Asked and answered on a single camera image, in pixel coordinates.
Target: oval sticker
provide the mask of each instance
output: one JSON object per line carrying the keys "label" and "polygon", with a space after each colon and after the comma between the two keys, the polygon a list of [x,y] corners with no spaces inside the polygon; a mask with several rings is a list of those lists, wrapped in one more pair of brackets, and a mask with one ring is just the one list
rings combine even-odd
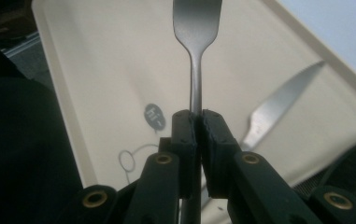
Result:
{"label": "oval sticker", "polygon": [[165,118],[161,108],[155,104],[146,105],[145,119],[154,131],[161,131],[165,128]]}

